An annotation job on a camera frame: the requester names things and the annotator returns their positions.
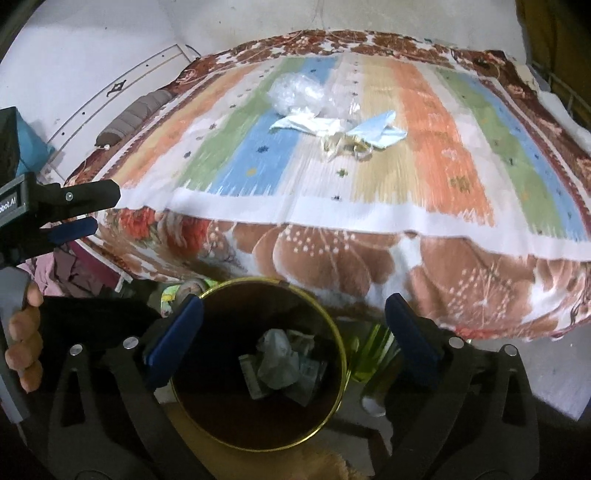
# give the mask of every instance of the trash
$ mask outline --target trash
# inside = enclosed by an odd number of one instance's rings
[[[357,137],[349,137],[344,133],[337,133],[322,138],[322,151],[327,160],[332,160],[343,152],[352,153],[355,160],[362,161],[369,157],[374,148]]]
[[[302,356],[308,356],[314,348],[314,335],[306,335],[297,330],[287,330],[291,349]]]
[[[347,136],[360,138],[369,145],[383,150],[406,138],[407,133],[391,124],[396,119],[396,112],[388,110],[357,125],[347,132]]]
[[[327,365],[327,362],[301,357],[300,378],[293,385],[283,389],[285,396],[299,403],[302,407],[307,407],[316,395]]]
[[[351,128],[351,120],[297,113],[279,119],[270,129],[291,128],[320,137],[322,151],[327,160],[350,152],[360,161],[371,155],[374,148],[383,150],[406,138],[407,132],[391,126],[395,118],[396,112],[389,110]]]
[[[300,358],[291,349],[289,338],[283,330],[265,332],[256,349],[263,357],[258,368],[258,378],[273,390],[280,390],[298,381]]]
[[[244,375],[244,380],[246,381],[251,398],[253,400],[260,400],[271,393],[271,389],[262,382],[259,382],[256,376],[256,356],[242,355],[238,357],[238,360],[240,360],[240,368],[242,369],[242,374]]]
[[[281,390],[301,406],[308,406],[328,366],[324,360],[309,358],[314,346],[314,335],[267,330],[256,345],[257,355],[238,357],[251,398],[259,400],[272,390]]]
[[[283,116],[318,115],[326,104],[324,87],[302,73],[284,73],[277,77],[269,92],[271,105]]]
[[[342,103],[342,100],[329,96],[326,100],[326,106],[322,110],[322,117],[324,118],[340,118],[345,121],[345,128],[343,132],[351,130],[361,123],[361,105],[356,100],[351,100],[348,107]]]
[[[279,119],[271,128],[291,128],[317,137],[326,137],[344,132],[346,124],[338,118],[315,118],[309,113],[297,113]]]

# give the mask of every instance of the orange stripe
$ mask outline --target orange stripe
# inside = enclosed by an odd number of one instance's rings
[[[414,151],[424,208],[455,216],[473,212],[477,223],[493,225],[492,207],[455,120],[414,65],[393,61],[391,67],[404,105],[405,141]]]
[[[228,71],[187,105],[172,114],[147,136],[136,152],[127,158],[125,164],[113,175],[113,180],[125,187],[136,186],[156,161],[179,142],[193,121],[211,110],[229,89],[236,86],[254,68],[256,65]]]

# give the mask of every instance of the clothing pile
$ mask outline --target clothing pile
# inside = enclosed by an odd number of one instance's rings
[[[29,273],[43,296],[96,297],[104,285],[67,247],[30,258],[19,268]]]

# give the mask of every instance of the bed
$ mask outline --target bed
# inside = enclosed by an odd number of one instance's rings
[[[405,140],[363,162],[269,131],[281,73],[323,83]],[[465,338],[560,337],[591,316],[591,159],[500,51],[391,33],[298,31],[192,62],[173,99],[68,184],[122,197],[84,240],[135,278],[263,275],[334,316],[396,291]]]

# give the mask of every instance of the plastic bag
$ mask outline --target plastic bag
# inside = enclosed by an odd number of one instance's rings
[[[325,118],[338,118],[343,122],[343,132],[351,130],[362,122],[361,106],[355,99],[350,104],[344,103],[341,99],[336,99],[332,93],[327,90],[324,102],[322,116]]]
[[[271,86],[268,97],[283,116],[306,113],[318,115],[325,106],[324,86],[302,73],[284,73]]]

